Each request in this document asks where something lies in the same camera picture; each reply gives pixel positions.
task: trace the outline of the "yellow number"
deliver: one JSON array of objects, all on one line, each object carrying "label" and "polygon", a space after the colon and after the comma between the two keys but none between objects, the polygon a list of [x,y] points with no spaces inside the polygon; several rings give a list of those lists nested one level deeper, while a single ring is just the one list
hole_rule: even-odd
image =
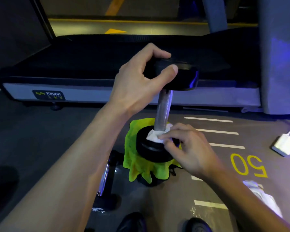
[{"label": "yellow number", "polygon": [[[234,156],[238,156],[242,160],[243,165],[245,167],[245,172],[242,173],[237,169],[235,162],[234,162]],[[232,154],[231,155],[231,162],[232,162],[232,165],[233,165],[233,168],[235,169],[235,171],[237,171],[240,175],[248,175],[248,166],[247,166],[247,163],[243,157],[241,157],[239,154]]]},{"label": "yellow number", "polygon": [[262,162],[262,160],[260,160],[257,156],[248,156],[247,157],[247,161],[248,161],[248,164],[253,167],[254,169],[258,169],[258,170],[262,170],[263,174],[255,174],[256,177],[261,177],[261,178],[267,178],[267,174],[266,174],[266,171],[265,171],[265,167],[263,165],[261,165],[260,167],[256,167],[254,166],[252,163],[251,163],[251,158],[255,158],[257,159],[257,161],[259,162]]}]

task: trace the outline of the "forearm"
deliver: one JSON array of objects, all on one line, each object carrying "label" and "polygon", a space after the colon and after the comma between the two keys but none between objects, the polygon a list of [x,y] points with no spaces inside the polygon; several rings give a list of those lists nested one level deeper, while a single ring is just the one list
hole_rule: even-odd
[{"label": "forearm", "polygon": [[221,167],[205,181],[247,231],[290,231],[290,225],[259,200],[233,172]]},{"label": "forearm", "polygon": [[109,153],[127,120],[121,108],[102,108],[0,224],[0,231],[83,231]]}]

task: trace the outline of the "gray floor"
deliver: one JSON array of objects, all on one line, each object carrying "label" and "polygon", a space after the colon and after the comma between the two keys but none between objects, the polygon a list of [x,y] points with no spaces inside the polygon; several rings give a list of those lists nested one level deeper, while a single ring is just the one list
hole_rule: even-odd
[{"label": "gray floor", "polygon": [[[20,102],[10,101],[0,92],[0,166],[10,166],[19,175],[19,184],[8,204],[0,212],[0,221],[12,210],[27,191],[39,180],[50,166],[62,155],[93,119],[98,108],[66,107],[53,112],[49,107],[25,107]],[[154,117],[155,110],[145,109],[132,117]],[[229,122],[184,119],[201,117]],[[290,222],[290,157],[284,158],[269,149],[274,139],[290,129],[289,120],[276,120],[258,113],[221,113],[205,111],[171,110],[171,123],[183,122],[195,128],[238,132],[239,135],[205,132],[210,143],[244,146],[245,149],[213,147],[223,162],[233,169],[230,155],[237,153],[246,161],[254,155],[262,163],[252,160],[255,166],[265,167],[268,178],[256,177],[262,173],[248,165],[243,180],[255,180],[262,184],[267,194],[272,195],[281,208],[284,218]],[[128,124],[120,133],[114,149],[124,151],[124,137]],[[235,158],[239,171],[244,167]],[[228,210],[198,206],[194,200],[222,203],[216,194],[203,182],[192,180],[182,169],[177,176],[153,188],[135,181],[128,181],[128,170],[122,166],[115,173],[112,193],[122,198],[120,207],[113,212],[92,212],[88,227],[99,231],[114,231],[124,215],[141,211],[149,231],[180,231],[181,225],[191,217],[203,218],[213,231],[237,231]]]},{"label": "gray floor", "polygon": [[[112,0],[40,0],[47,15],[104,16]],[[179,0],[124,0],[118,16],[176,18]]]},{"label": "gray floor", "polygon": [[[126,31],[119,34],[136,35],[190,35],[203,36],[209,34],[207,23],[167,23],[167,22],[125,22],[107,20],[60,20],[50,19],[56,36],[74,34],[104,34],[109,29]],[[229,28],[250,27],[255,24],[229,24]]]}]

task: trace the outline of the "yellow arrow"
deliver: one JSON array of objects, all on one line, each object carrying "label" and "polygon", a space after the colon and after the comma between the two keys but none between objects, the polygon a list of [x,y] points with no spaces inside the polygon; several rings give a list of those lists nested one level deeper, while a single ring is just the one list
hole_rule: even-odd
[{"label": "yellow arrow", "polygon": [[124,32],[126,32],[126,31],[122,31],[122,30],[117,30],[117,29],[110,28],[108,31],[105,32],[105,34],[124,33]]}]

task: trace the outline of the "dumbbell handle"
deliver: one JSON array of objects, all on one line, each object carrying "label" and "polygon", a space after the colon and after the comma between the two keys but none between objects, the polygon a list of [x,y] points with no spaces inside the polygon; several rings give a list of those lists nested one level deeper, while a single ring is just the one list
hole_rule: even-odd
[{"label": "dumbbell handle", "polygon": [[159,93],[155,131],[165,131],[172,103],[173,90],[162,89]]}]

